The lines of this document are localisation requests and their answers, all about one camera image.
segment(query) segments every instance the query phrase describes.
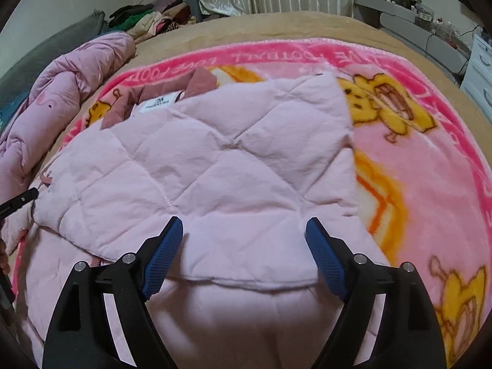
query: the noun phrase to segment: pink fleece blanket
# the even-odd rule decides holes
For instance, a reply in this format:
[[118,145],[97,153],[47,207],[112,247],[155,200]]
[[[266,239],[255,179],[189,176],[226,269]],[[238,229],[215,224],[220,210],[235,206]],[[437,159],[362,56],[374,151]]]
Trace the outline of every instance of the pink fleece blanket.
[[490,312],[492,185],[483,154],[442,93],[406,59],[365,46],[327,39],[236,44],[111,80],[65,145],[104,116],[115,90],[198,67],[219,85],[338,71],[355,126],[359,216],[391,264],[416,264],[448,363],[456,361]]
[[124,32],[91,40],[55,59],[0,137],[0,204],[26,190],[30,173],[80,105],[135,54]]

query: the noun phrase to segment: drawer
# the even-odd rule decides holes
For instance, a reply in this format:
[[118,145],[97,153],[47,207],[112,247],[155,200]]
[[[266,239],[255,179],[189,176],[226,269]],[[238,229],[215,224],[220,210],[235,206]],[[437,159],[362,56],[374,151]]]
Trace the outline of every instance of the drawer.
[[485,116],[492,122],[492,85],[474,68],[466,71],[462,89],[473,97]]
[[470,62],[492,85],[492,47],[482,40],[475,39]]

